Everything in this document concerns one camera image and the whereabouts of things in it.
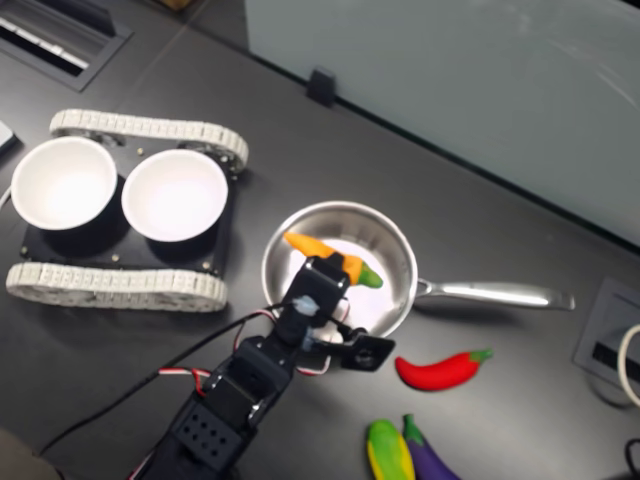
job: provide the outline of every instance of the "black table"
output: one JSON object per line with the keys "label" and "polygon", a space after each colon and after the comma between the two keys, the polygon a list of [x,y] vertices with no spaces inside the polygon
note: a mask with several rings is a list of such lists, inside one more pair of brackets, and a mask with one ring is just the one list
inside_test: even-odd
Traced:
{"label": "black table", "polygon": [[[437,394],[405,387],[392,362],[376,374],[296,378],[240,461],[245,479],[370,478],[366,426],[381,417],[399,425],[408,412],[466,479],[609,480],[625,470],[622,446],[638,433],[638,413],[599,400],[571,357],[603,278],[640,288],[635,256],[350,111],[312,103],[299,85],[161,9],[111,5],[135,35],[83,94],[0,56],[0,116],[25,143],[2,160],[0,189],[20,157],[48,138],[59,109],[235,129],[252,153],[227,267],[230,308],[215,315],[74,310],[1,291],[0,426],[37,451],[206,333],[262,306],[260,260],[274,229],[301,207],[344,199],[394,219],[427,279],[547,285],[572,291],[578,308],[415,309],[393,334],[397,354],[428,363],[492,346],[495,358],[469,384]],[[126,175],[133,165],[118,167]],[[19,260],[25,228],[12,206],[2,210],[0,272]],[[212,368],[230,351],[226,336],[189,364]],[[191,388],[189,377],[161,378],[46,458],[74,478],[124,478]]]}

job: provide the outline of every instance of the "eggplant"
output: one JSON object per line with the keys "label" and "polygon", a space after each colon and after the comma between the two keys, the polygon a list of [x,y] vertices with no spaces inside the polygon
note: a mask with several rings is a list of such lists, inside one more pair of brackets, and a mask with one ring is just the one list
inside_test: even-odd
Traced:
{"label": "eggplant", "polygon": [[407,414],[403,419],[403,435],[411,453],[416,478],[418,480],[460,480],[460,477],[453,473],[431,448],[422,432],[413,423],[413,415]]}

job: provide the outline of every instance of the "toy vegetable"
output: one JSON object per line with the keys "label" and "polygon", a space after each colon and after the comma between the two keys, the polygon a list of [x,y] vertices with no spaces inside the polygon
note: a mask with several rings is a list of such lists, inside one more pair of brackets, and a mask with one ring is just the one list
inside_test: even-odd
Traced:
{"label": "toy vegetable", "polygon": [[418,390],[444,390],[471,379],[482,362],[491,358],[491,350],[479,350],[454,355],[433,365],[417,366],[402,357],[396,358],[396,371],[410,387]]}
{"label": "toy vegetable", "polygon": [[422,432],[413,423],[413,415],[404,417],[404,439],[411,452],[413,468],[418,480],[460,480],[449,470],[436,452],[431,448]]}
{"label": "toy vegetable", "polygon": [[415,480],[407,443],[389,420],[369,426],[367,454],[376,480]]}
{"label": "toy vegetable", "polygon": [[285,232],[284,239],[289,242],[293,248],[300,250],[307,257],[327,258],[334,253],[340,253],[340,255],[344,257],[342,270],[349,275],[351,285],[365,285],[371,288],[380,288],[382,286],[380,276],[371,270],[371,267],[360,257],[345,255],[320,240],[300,233]]}

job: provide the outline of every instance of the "stainless steel pan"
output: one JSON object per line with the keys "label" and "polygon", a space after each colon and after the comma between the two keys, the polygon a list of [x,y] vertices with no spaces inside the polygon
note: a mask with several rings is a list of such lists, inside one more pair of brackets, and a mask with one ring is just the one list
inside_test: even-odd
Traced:
{"label": "stainless steel pan", "polygon": [[[419,297],[454,297],[516,307],[572,310],[573,297],[544,287],[516,283],[433,283],[418,278],[416,259],[400,229],[365,205],[325,202],[289,217],[275,232],[262,260],[262,287],[269,303],[284,297],[304,261],[282,238],[287,231],[310,235],[343,253],[361,257],[384,281],[380,289],[351,287],[345,322],[386,336],[405,319]],[[319,332],[332,338],[334,327]]]}

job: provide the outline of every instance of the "white bowl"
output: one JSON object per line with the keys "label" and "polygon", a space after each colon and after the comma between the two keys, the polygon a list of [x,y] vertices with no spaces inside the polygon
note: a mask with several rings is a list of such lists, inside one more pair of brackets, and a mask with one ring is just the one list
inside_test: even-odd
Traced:
{"label": "white bowl", "polygon": [[138,165],[124,185],[122,208],[139,233],[180,242],[213,225],[227,203],[222,169],[192,150],[166,150]]}
{"label": "white bowl", "polygon": [[67,230],[93,220],[118,184],[109,152],[82,137],[49,140],[29,152],[11,180],[13,205],[38,228]]}

